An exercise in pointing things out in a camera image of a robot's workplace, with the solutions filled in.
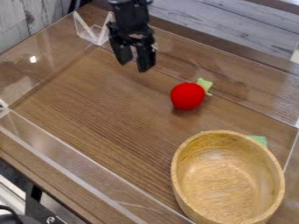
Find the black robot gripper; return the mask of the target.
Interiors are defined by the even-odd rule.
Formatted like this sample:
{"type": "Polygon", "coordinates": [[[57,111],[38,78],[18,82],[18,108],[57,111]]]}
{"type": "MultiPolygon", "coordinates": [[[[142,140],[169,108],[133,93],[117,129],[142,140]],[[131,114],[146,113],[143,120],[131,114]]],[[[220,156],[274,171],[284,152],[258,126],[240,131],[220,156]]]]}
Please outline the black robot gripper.
{"type": "Polygon", "coordinates": [[[150,27],[150,3],[111,3],[115,20],[107,23],[110,44],[118,62],[125,65],[134,58],[141,73],[147,72],[157,62],[155,32],[150,27]]]}

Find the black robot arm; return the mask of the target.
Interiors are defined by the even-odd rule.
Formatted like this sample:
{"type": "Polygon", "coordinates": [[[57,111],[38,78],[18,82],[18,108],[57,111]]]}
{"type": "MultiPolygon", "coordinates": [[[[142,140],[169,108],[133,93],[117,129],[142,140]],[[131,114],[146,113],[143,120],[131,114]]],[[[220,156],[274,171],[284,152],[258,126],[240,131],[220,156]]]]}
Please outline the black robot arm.
{"type": "Polygon", "coordinates": [[[157,62],[155,31],[150,27],[149,5],[154,0],[109,0],[115,21],[107,23],[109,40],[118,62],[125,65],[134,59],[141,73],[157,62]]]}

